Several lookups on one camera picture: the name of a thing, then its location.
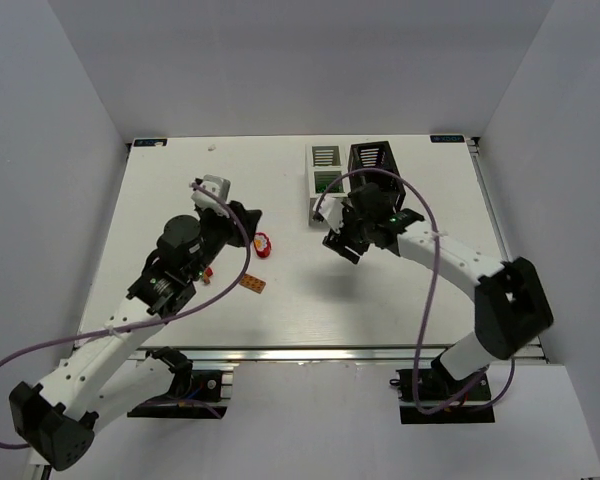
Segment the small red lego piece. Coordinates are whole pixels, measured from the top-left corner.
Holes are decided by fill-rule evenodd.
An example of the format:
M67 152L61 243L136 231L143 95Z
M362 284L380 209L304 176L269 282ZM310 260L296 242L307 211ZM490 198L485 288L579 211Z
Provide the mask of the small red lego piece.
M205 285L208 285L211 281L211 277L213 276L213 270L210 267L207 267L202 274L202 282Z

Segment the red flower lego piece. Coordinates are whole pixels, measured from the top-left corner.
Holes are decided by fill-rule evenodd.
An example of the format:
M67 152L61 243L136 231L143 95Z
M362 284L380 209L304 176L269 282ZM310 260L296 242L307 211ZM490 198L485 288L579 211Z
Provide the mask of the red flower lego piece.
M259 258L268 258L272 252L272 242L264 232L256 232L253 238L253 246Z

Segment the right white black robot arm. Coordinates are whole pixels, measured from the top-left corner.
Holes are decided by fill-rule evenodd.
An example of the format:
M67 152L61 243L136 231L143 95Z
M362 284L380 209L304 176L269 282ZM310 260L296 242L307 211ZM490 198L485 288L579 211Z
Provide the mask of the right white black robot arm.
M435 231L423 215L397 210L379 187L367 184L347 200L326 198L315 208L329 232L323 243L352 263L370 246L429 268L474 304L473 329L438 355L425 377L455 393L496 360L509 360L554 322L535 266L518 257L504 261Z

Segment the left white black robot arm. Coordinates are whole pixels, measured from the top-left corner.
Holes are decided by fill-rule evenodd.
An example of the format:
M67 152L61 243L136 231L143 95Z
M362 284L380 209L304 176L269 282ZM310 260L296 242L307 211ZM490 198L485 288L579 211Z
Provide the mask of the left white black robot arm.
M75 465L96 434L137 405L192 387L192 363L180 351L150 352L126 381L114 374L146 340L178 317L195 284L226 246L248 248L262 217L237 202L196 202L194 215L167 221L140 276L102 329L36 384L19 383L9 395L16 433L56 471Z

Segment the orange flat lego brick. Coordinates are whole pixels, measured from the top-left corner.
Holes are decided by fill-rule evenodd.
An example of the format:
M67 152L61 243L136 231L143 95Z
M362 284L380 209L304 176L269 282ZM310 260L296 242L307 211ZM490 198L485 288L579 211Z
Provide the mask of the orange flat lego brick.
M261 294L266 287L266 282L257 277L254 277L250 274L245 274L241 279L239 284L257 294Z

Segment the white slotted container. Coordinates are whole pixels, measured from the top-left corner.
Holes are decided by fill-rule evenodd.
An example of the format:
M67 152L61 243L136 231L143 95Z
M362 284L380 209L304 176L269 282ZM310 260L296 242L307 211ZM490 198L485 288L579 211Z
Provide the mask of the white slotted container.
M307 190L307 223L312 229L321 229L322 223L312 219L314 205L322 194L317 194L317 184L329 185L347 172L341 145L307 144L305 148L305 178Z

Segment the right blue table label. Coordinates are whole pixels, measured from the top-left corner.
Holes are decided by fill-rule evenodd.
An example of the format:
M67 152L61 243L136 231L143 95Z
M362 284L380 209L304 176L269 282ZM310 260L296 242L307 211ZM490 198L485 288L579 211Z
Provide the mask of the right blue table label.
M463 135L458 134L432 134L429 136L432 143L464 143Z

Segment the blue table label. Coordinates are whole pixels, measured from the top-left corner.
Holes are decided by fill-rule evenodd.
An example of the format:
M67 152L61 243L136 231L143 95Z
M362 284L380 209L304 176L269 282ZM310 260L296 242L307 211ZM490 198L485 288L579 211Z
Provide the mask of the blue table label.
M141 138L135 139L132 143L134 148L145 148L145 147L164 147L168 143L167 138Z
M432 134L429 136L432 143L464 143L463 135L458 134Z

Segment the left blue table label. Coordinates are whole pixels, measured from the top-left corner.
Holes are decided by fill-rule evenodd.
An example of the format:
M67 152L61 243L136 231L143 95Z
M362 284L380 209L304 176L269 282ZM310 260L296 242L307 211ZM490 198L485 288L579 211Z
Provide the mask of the left blue table label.
M132 143L134 148L145 148L145 147L164 147L168 143L167 138L141 138L135 139Z

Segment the aluminium table rail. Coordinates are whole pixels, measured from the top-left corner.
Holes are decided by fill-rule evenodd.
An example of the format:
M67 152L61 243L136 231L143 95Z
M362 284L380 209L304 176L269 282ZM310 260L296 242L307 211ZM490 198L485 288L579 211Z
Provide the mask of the aluminium table rail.
M230 362L245 361L264 362L309 362L309 361L409 361L415 356L413 348L377 347L377 348L188 348L179 347L194 362ZM140 361L145 358L147 349L139 349L131 353L128 360ZM421 350L420 359L429 361L443 352L442 348L425 347ZM539 344L523 347L516 355L522 362L543 362L547 359Z

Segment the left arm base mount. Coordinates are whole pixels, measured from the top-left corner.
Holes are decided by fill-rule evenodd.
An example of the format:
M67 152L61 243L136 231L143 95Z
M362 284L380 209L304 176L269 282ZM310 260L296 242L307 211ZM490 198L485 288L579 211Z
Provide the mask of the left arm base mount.
M177 380L166 394L144 401L128 418L221 420L232 397L233 371L206 368L191 371L188 380Z

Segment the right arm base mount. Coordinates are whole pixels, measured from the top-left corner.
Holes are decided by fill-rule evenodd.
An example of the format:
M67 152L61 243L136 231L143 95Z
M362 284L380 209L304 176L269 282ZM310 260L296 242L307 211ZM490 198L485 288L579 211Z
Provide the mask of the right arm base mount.
M418 371L417 390L422 409L434 409L453 398L469 384L469 379L447 385L430 368ZM411 369L397 370L389 380L389 386L398 396L400 422L402 425L464 425L493 424L495 414L492 406L483 407L491 401L491 389L485 375L470 390L458 396L444 409L430 415L421 413L414 401Z

